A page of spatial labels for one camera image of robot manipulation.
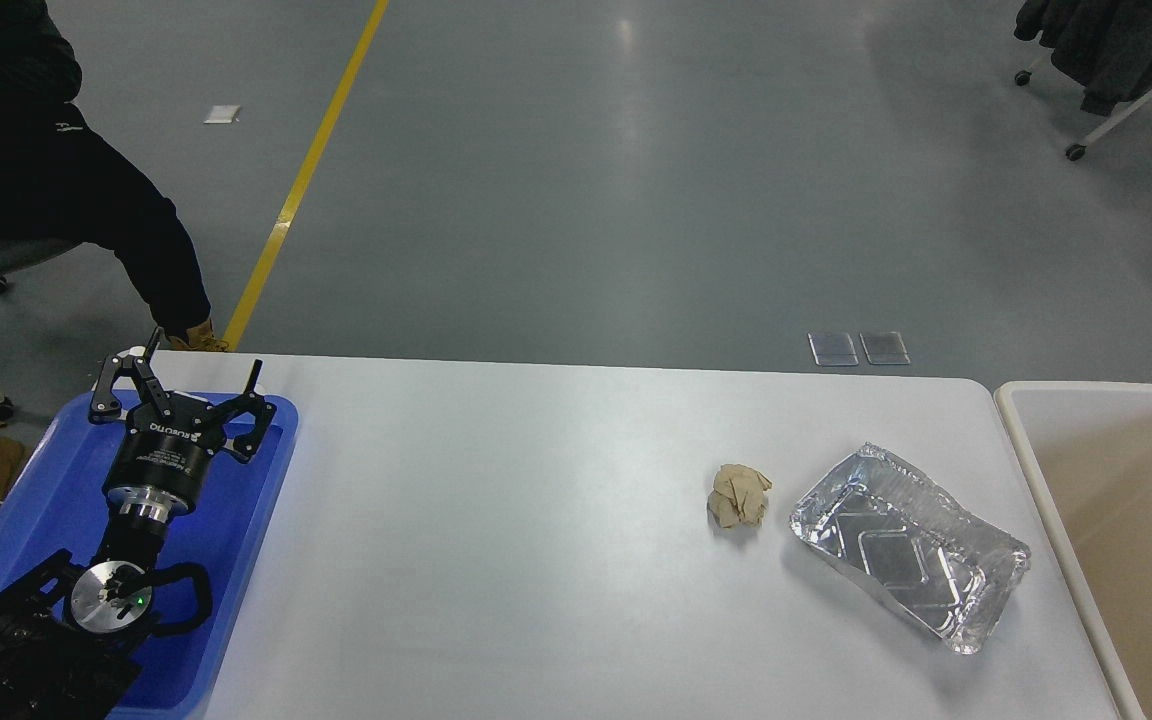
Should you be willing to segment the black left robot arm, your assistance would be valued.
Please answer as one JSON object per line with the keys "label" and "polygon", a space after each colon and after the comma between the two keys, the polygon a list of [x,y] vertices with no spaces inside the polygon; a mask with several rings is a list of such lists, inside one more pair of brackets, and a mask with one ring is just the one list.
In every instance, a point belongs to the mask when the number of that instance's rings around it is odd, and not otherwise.
{"label": "black left robot arm", "polygon": [[141,351],[106,357],[88,420],[122,437],[103,482],[108,510],[99,546],[77,562],[58,550],[0,591],[0,719],[105,719],[141,679],[142,644],[195,632],[214,614],[209,569],[165,564],[174,520],[197,510],[212,462],[251,462],[276,406],[262,361],[228,397],[168,389]]}

